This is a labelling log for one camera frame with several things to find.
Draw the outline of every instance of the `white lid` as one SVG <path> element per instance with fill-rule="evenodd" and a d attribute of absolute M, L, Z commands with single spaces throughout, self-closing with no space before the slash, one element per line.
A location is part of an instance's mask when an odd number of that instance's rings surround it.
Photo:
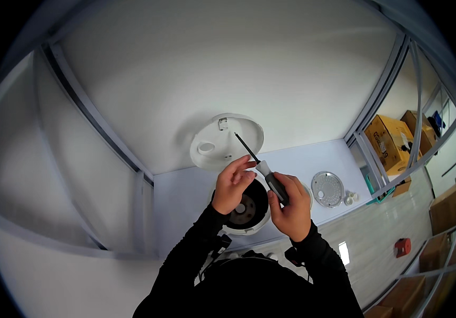
<path fill-rule="evenodd" d="M 194 136 L 189 155 L 194 164 L 205 170 L 222 171 L 230 162 L 248 152 L 236 132 L 256 155 L 263 145 L 263 129 L 252 118 L 224 113 L 212 118 Z"/>

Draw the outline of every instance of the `finger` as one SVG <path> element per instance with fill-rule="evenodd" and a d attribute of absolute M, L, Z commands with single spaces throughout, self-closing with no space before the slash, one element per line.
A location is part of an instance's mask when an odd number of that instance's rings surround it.
<path fill-rule="evenodd" d="M 237 168 L 237 171 L 254 168 L 256 166 L 257 166 L 257 162 L 256 161 L 249 161 L 249 162 L 246 162 L 246 163 L 243 163 L 242 165 L 240 165 Z"/>
<path fill-rule="evenodd" d="M 272 218 L 272 222 L 275 224 L 276 222 L 279 222 L 280 218 L 283 215 L 283 211 L 281 210 L 279 199 L 277 198 L 277 195 L 274 193 L 274 191 L 269 190 L 267 194 L 269 196 L 270 216 Z"/>
<path fill-rule="evenodd" d="M 240 157 L 237 160 L 232 161 L 226 168 L 220 173 L 220 175 L 233 175 L 237 169 L 243 165 L 244 163 L 248 162 L 251 158 L 250 155 L 245 155 Z"/>
<path fill-rule="evenodd" d="M 299 189 L 299 192 L 302 196 L 304 195 L 308 195 L 307 192 L 306 192 L 306 189 L 304 189 L 304 186 L 302 185 L 302 183 L 300 182 L 299 178 L 297 178 L 296 176 L 294 175 L 286 175 L 288 178 L 290 178 L 294 183 L 295 185 L 297 186 L 297 188 Z"/>
<path fill-rule="evenodd" d="M 288 196 L 290 197 L 290 202 L 293 203 L 294 200 L 298 200 L 301 197 L 300 191 L 295 185 L 295 182 L 293 182 L 290 178 L 288 178 L 286 175 L 280 174 L 280 173 L 274 173 L 274 176 L 276 177 L 277 180 L 279 180 L 284 188 L 286 189 Z"/>
<path fill-rule="evenodd" d="M 246 175 L 246 173 L 247 173 L 247 171 L 245 171 L 245 170 L 236 172 L 235 175 L 233 176 L 233 180 L 231 182 L 233 184 L 237 184 Z"/>
<path fill-rule="evenodd" d="M 256 178 L 257 174 L 252 171 L 245 171 L 245 174 L 240 181 L 235 185 L 235 188 L 239 193 L 243 193 L 245 189 L 253 182 Z"/>

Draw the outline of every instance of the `metal steam plate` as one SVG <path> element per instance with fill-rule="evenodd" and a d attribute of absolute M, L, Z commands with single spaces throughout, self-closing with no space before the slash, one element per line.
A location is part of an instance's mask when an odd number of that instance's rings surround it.
<path fill-rule="evenodd" d="M 324 207 L 337 207 L 343 202 L 345 187 L 337 175 L 322 171 L 311 181 L 313 196 Z"/>
<path fill-rule="evenodd" d="M 257 212 L 256 204 L 249 196 L 242 194 L 239 205 L 230 213 L 230 222 L 233 224 L 246 224 Z"/>

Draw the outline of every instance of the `hand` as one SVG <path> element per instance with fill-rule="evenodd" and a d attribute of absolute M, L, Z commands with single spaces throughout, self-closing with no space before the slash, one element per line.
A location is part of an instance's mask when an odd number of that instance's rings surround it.
<path fill-rule="evenodd" d="M 216 192 L 212 207 L 221 214 L 228 214 L 242 200 L 242 193 L 253 182 L 257 174 L 245 169 L 257 166 L 255 161 L 249 161 L 246 155 L 231 162 L 217 177 Z"/>
<path fill-rule="evenodd" d="M 293 175 L 274 173 L 281 181 L 289 196 L 289 206 L 281 208 L 279 199 L 274 191 L 269 190 L 269 205 L 272 222 L 283 234 L 288 235 L 294 242 L 301 242 L 311 228 L 311 198 L 299 179 Z"/>

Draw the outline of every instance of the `screwdriver handle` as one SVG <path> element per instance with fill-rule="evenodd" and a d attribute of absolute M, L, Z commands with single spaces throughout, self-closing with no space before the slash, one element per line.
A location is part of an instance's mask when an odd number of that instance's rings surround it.
<path fill-rule="evenodd" d="M 274 193 L 277 195 L 277 198 L 279 199 L 279 202 L 283 206 L 289 206 L 289 197 L 286 189 L 284 188 L 283 184 L 276 179 L 273 173 L 270 173 L 265 176 L 265 181 L 269 185 L 270 189 L 274 191 Z"/>
<path fill-rule="evenodd" d="M 269 185 L 269 188 L 277 195 L 279 202 L 285 207 L 289 206 L 290 203 L 288 193 L 283 184 L 276 179 L 272 171 L 269 169 L 267 162 L 265 162 L 265 160 L 260 161 L 256 168 L 262 173 L 262 175 L 265 176 L 265 181 Z"/>

